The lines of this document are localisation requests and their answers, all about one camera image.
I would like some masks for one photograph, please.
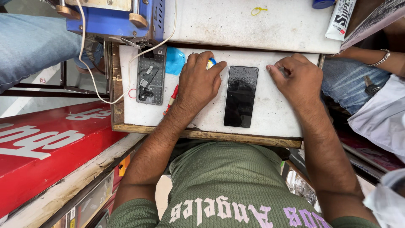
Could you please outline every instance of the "hand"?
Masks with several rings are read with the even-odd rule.
[[[221,61],[207,70],[209,58],[214,58],[209,51],[189,55],[180,73],[179,93],[173,105],[179,106],[193,118],[217,96],[222,82],[220,72],[227,65]]]
[[[284,67],[286,77],[280,72]],[[266,69],[277,88],[296,111],[311,109],[320,102],[322,70],[301,54],[285,57]]]

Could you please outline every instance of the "charging cable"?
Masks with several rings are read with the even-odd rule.
[[[175,33],[176,22],[177,22],[177,0],[175,0],[175,23],[174,23],[174,27],[173,27],[173,32],[172,32],[172,34],[171,34],[167,39],[165,39],[164,41],[162,41],[161,43],[159,43],[158,45],[156,45],[155,47],[152,47],[151,49],[148,49],[148,50],[146,50],[146,51],[143,51],[143,52],[139,53],[138,55],[136,55],[135,57],[133,57],[131,60],[129,60],[129,63],[128,63],[128,88],[127,88],[126,91],[125,91],[116,101],[114,101],[114,102],[106,101],[106,100],[104,100],[104,99],[102,99],[102,98],[100,97],[100,95],[98,94],[96,82],[94,81],[93,73],[92,73],[92,71],[90,70],[89,66],[81,59],[81,55],[83,54],[83,49],[84,49],[85,36],[86,36],[86,19],[85,19],[85,17],[84,17],[83,8],[81,7],[80,1],[79,1],[79,0],[76,0],[76,2],[77,2],[77,5],[79,6],[80,13],[81,13],[81,18],[82,18],[82,20],[83,20],[83,37],[82,37],[82,39],[81,39],[81,49],[80,49],[79,60],[80,60],[84,65],[86,65],[87,69],[89,70],[90,75],[92,76],[92,79],[93,79],[94,88],[96,89],[97,96],[100,98],[100,100],[102,100],[103,102],[108,103],[108,104],[115,104],[117,101],[119,101],[119,100],[124,96],[124,94],[128,93],[128,91],[129,91],[129,89],[130,89],[130,87],[131,87],[131,63],[132,63],[132,61],[133,61],[134,59],[138,58],[139,56],[145,54],[146,52],[150,52],[150,51],[152,51],[152,50],[154,50],[154,49],[156,49],[156,48],[162,46],[162,45],[163,45],[164,43],[166,43],[170,38],[172,38],[173,34]]]

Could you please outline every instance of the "small tin container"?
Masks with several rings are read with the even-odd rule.
[[[217,61],[215,61],[215,59],[213,59],[213,58],[209,58],[208,59],[208,63],[207,63],[207,70],[209,69],[209,68],[211,68],[213,65],[215,65],[215,64],[217,64]]]

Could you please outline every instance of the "key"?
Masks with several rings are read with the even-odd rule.
[[[364,83],[366,84],[366,89],[365,92],[368,95],[374,95],[376,94],[378,91],[381,90],[381,87],[378,87],[377,85],[374,85],[371,80],[370,77],[368,75],[363,76],[364,79]]]

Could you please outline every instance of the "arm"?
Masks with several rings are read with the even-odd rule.
[[[266,68],[300,120],[307,171],[325,220],[355,216],[378,224],[362,203],[360,184],[320,100],[322,70],[300,54]]]
[[[113,211],[133,199],[155,203],[155,190],[180,134],[218,93],[226,62],[206,66],[212,52],[189,55],[179,77],[179,93],[168,114],[139,148],[115,197]]]
[[[385,51],[349,47],[340,55],[335,55],[335,58],[349,58],[365,64],[373,64],[380,61],[385,54]],[[405,53],[390,52],[390,56],[376,67],[398,76],[405,77]]]

